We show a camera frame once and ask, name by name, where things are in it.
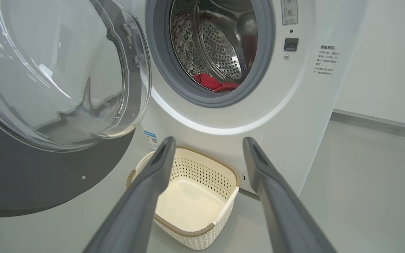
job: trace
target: blue and white label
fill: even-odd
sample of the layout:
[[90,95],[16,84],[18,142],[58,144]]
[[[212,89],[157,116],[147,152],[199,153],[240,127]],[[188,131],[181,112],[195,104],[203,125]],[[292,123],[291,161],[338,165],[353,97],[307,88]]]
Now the blue and white label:
[[145,135],[148,138],[148,143],[149,143],[149,147],[151,148],[151,151],[156,151],[156,149],[159,147],[159,143],[157,142],[156,135],[153,133],[150,133],[148,131],[145,131]]

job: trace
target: empty laundry basket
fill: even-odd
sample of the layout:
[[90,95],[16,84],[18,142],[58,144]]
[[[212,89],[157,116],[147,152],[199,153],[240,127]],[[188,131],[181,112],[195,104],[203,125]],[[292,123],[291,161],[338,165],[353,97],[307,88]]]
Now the empty laundry basket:
[[[127,187],[152,155],[146,155],[130,173]],[[170,183],[157,200],[154,222],[185,246],[205,249],[227,222],[239,187],[233,168],[207,154],[178,147]]]

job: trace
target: laundry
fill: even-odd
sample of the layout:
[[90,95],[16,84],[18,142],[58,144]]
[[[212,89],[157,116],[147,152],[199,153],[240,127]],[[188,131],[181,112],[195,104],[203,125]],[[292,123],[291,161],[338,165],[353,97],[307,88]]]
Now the laundry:
[[218,82],[215,77],[211,77],[209,74],[206,73],[201,73],[198,75],[195,75],[193,77],[195,81],[197,81],[199,84],[202,86],[213,90],[214,92],[221,92],[221,91],[233,91],[238,87],[238,84],[236,83],[230,83],[230,82],[223,82],[220,83]]

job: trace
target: gray rubber seal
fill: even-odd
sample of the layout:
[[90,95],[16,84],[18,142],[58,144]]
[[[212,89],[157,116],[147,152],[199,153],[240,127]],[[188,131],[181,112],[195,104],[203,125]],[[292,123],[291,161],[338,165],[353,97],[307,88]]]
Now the gray rubber seal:
[[148,0],[146,35],[150,53],[167,83],[184,99],[204,107],[232,105],[251,93],[265,75],[275,44],[275,17],[270,0],[251,0],[257,22],[254,64],[242,84],[231,92],[214,93],[196,84],[179,64],[171,42],[169,18],[173,0]]

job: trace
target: basket bottom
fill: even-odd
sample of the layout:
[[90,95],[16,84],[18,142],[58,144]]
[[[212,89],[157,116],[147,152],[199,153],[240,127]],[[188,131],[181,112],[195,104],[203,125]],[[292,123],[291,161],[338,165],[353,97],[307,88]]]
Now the basket bottom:
[[159,196],[156,214],[184,231],[199,231],[223,209],[226,200],[186,177],[173,180]]

